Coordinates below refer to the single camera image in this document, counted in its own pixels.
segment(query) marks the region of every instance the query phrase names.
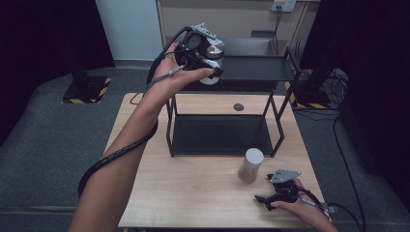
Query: yellow and black hazard tape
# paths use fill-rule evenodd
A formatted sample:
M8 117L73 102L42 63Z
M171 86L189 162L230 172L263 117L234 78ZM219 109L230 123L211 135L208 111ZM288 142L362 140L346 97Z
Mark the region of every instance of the yellow and black hazard tape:
M288 90L290 87L290 83L285 82L284 86L286 87L286 90ZM293 93L290 95L289 101L293 108L331 108L332 107L330 104L327 104L327 103L298 103Z
M111 78L107 77L105 80L104 85L102 86L99 96L97 98L93 99L87 99L87 98L77 98L77 99L63 99L62 103L98 103L103 99L103 95L106 92L106 89L108 88L109 83L111 82Z

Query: shelf platform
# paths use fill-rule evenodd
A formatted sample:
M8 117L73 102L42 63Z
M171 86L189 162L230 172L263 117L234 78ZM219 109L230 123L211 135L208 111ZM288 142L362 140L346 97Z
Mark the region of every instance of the shelf platform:
M273 153L263 115L179 114L175 118L173 150L180 155L243 155L258 148Z

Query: white wall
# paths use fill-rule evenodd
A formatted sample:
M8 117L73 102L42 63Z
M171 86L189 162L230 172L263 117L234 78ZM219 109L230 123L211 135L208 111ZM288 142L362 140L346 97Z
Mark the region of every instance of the white wall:
M162 51L156 0L96 0L114 60L153 61Z

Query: gray carpet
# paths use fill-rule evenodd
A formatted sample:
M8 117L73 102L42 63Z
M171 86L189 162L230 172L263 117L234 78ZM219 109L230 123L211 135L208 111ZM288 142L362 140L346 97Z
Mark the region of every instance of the gray carpet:
M0 231L67 230L71 213L28 212L27 209L6 212L5 208L58 206L64 210L73 207L78 181L102 155L122 98L129 92L142 91L147 73L147 70L133 69L90 71L89 74L112 77L102 101L95 104L60 103L72 80L69 75L38 88L0 148ZM279 88L278 93L283 94L284 88ZM337 115L336 110L295 110L326 201L346 207L361 221L334 137L333 123ZM337 121L336 130L366 214L367 231L410 231L410 213L383 177L366 173L341 121ZM341 209L332 217L340 231L358 231L354 220ZM171 230L151 228L149 231Z

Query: small black object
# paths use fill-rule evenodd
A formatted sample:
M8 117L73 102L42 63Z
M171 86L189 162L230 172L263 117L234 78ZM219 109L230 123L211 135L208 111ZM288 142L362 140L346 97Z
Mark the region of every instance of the small black object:
M272 179L274 174L268 174L269 180ZM275 188L276 194L265 198L263 196L255 195L256 200L259 203L265 204L266 208L269 211L275 209L275 207L271 206L272 202L275 201L285 201L289 203L294 203L298 199L298 186L295 184L293 180L289 180L283 183L273 184Z
M245 109L245 107L244 107L241 103L236 103L236 104L234 104L234 105L233 105L233 108L234 108L236 111L242 111L242 110Z

